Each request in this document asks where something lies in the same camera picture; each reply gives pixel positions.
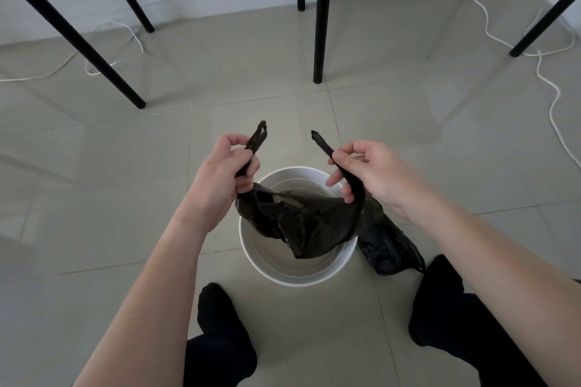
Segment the white cable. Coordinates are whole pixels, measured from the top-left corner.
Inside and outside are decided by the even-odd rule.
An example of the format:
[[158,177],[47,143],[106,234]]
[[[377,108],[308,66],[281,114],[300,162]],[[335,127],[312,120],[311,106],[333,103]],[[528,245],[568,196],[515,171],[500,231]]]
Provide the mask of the white cable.
[[[514,47],[513,45],[511,45],[510,43],[504,41],[502,38],[498,38],[498,37],[493,36],[490,33],[490,31],[488,31],[488,26],[489,26],[488,10],[486,9],[486,7],[479,0],[474,0],[474,1],[476,2],[476,5],[478,5],[480,8],[482,8],[482,10],[484,12],[484,16],[486,18],[486,23],[485,23],[485,26],[484,26],[484,32],[486,33],[486,35],[489,36],[490,38],[492,38],[493,40],[496,40],[497,42],[502,43],[503,45],[505,45],[505,46],[507,46],[507,47],[509,47],[509,48],[512,49]],[[537,13],[537,16],[532,21],[532,23],[529,26],[527,26],[527,28],[525,29],[525,34],[527,34],[527,32],[530,31],[530,29],[533,28],[533,26],[536,24],[537,20],[541,16],[542,11],[543,11],[543,9],[540,9],[539,12]],[[559,138],[559,141],[560,141],[561,145],[563,146],[563,149],[570,156],[570,158],[574,161],[574,163],[577,164],[577,167],[579,168],[579,170],[581,170],[581,162],[579,162],[579,160],[577,159],[577,157],[575,155],[573,155],[573,153],[571,152],[571,150],[567,146],[565,140],[563,139],[563,135],[561,134],[561,131],[559,130],[559,127],[556,125],[555,119],[553,118],[553,109],[555,108],[556,102],[561,97],[561,89],[554,82],[552,82],[548,78],[544,77],[541,74],[541,72],[540,72],[541,62],[543,61],[543,57],[545,55],[553,55],[553,54],[562,53],[562,52],[564,52],[566,50],[571,49],[573,47],[573,45],[575,44],[575,33],[570,30],[570,28],[561,20],[561,18],[559,18],[559,21],[563,25],[563,27],[571,35],[571,43],[569,44],[569,46],[567,46],[565,48],[562,48],[562,49],[557,49],[555,51],[549,51],[549,52],[546,52],[546,53],[542,53],[540,49],[537,49],[537,53],[536,54],[523,53],[523,55],[526,55],[527,57],[538,57],[539,60],[537,62],[537,69],[536,69],[536,75],[537,75],[537,77],[540,80],[542,80],[543,82],[547,83],[549,86],[551,86],[556,91],[555,99],[553,100],[553,102],[551,103],[551,106],[548,109],[548,119],[551,122],[551,126],[553,126],[553,129],[555,130],[555,133],[556,133],[557,137]]]
[[[133,32],[133,30],[132,30],[132,29],[131,29],[129,26],[127,26],[126,24],[122,24],[122,23],[120,23],[120,22],[116,22],[115,20],[107,20],[106,22],[103,22],[102,24],[100,24],[99,26],[97,26],[97,27],[96,27],[96,28],[95,28],[93,31],[91,31],[91,33],[90,33],[90,34],[87,36],[87,38],[91,37],[91,36],[93,35],[93,33],[94,33],[94,32],[98,31],[98,30],[99,30],[99,29],[100,29],[100,28],[101,28],[103,25],[105,25],[105,24],[118,24],[118,25],[120,25],[120,26],[124,26],[125,28],[127,28],[129,31],[131,31],[131,38],[130,38],[130,40],[131,40],[132,38],[135,38],[135,39],[137,40],[137,43],[139,43],[139,44],[140,44],[141,53],[142,53],[142,54],[144,53],[144,50],[143,50],[143,45],[142,45],[142,43],[140,42],[139,38],[137,38],[137,36],[136,36],[136,35],[135,35],[135,33]],[[29,80],[39,80],[39,79],[41,79],[41,78],[50,77],[51,75],[54,75],[54,74],[56,74],[56,73],[57,73],[57,72],[59,72],[59,71],[60,71],[62,68],[64,68],[64,67],[65,67],[65,66],[66,66],[66,65],[69,63],[69,61],[71,61],[71,60],[73,59],[73,57],[74,57],[75,55],[77,55],[77,54],[78,54],[78,51],[75,51],[75,52],[73,52],[73,53],[72,53],[72,54],[70,54],[70,55],[69,55],[69,56],[66,58],[66,60],[65,60],[64,62],[62,62],[62,63],[61,63],[61,64],[60,64],[60,65],[59,65],[57,68],[53,69],[52,71],[50,71],[50,72],[48,72],[48,73],[46,73],[46,74],[44,74],[44,75],[36,75],[36,76],[34,76],[34,77],[25,77],[25,78],[11,78],[11,79],[1,79],[1,80],[0,80],[0,83],[2,83],[2,82],[26,82],[26,81],[29,81]],[[122,61],[125,61],[125,60],[126,60],[126,59],[123,59],[123,60],[117,60],[117,61],[115,61],[115,62],[113,62],[113,63],[110,63],[110,64],[109,64],[109,66],[115,66],[117,63],[121,63]],[[100,72],[90,72],[90,71],[89,71],[89,69],[88,69],[88,67],[87,67],[87,66],[88,66],[88,64],[89,64],[89,61],[85,60],[85,72],[87,73],[87,75],[99,75],[99,74],[100,74]]]

